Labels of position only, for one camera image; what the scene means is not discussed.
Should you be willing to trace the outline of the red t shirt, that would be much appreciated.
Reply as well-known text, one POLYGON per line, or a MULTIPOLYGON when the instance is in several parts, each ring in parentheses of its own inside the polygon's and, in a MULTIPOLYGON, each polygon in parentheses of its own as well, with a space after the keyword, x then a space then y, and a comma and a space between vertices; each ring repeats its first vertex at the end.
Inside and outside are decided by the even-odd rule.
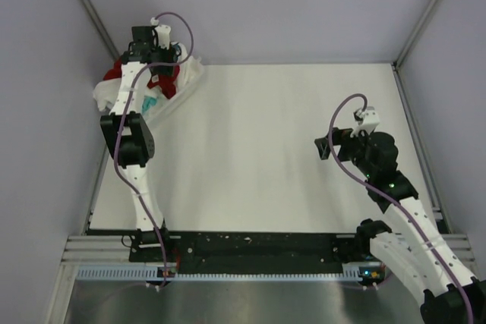
MULTIPOLYGON (((149 90, 160 91, 167 99, 171 99, 177 92, 176 80, 180 73, 180 67, 175 66, 172 75, 154 74, 147 84, 149 90)), ((117 59, 112 68, 103 77, 103 81, 120 79, 122 77, 122 62, 117 59)))

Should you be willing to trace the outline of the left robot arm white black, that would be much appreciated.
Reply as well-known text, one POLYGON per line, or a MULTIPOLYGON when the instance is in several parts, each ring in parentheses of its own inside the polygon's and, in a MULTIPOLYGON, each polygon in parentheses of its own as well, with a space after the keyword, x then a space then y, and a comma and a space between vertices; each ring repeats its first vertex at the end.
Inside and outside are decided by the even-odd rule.
POLYGON ((148 163, 155 141, 142 108, 147 84, 159 66, 173 71, 176 51, 170 45, 170 27, 152 24, 131 28, 132 41, 121 55, 121 83, 109 114, 100 127, 115 173, 128 186, 136 212, 134 249, 145 248, 155 260, 165 260, 172 242, 163 237, 164 217, 150 191, 148 163))

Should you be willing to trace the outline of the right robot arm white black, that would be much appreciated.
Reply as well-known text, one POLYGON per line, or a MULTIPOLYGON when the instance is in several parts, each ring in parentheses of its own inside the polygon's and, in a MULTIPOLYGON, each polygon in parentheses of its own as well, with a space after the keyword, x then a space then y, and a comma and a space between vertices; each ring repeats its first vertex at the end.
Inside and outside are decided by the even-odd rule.
POLYGON ((454 253, 418 192, 398 169, 399 150, 384 132, 335 127, 314 141, 320 159, 351 162, 364 177, 368 196, 383 217, 356 230, 354 248, 363 260, 379 259, 415 298, 425 323, 483 323, 485 282, 454 253))

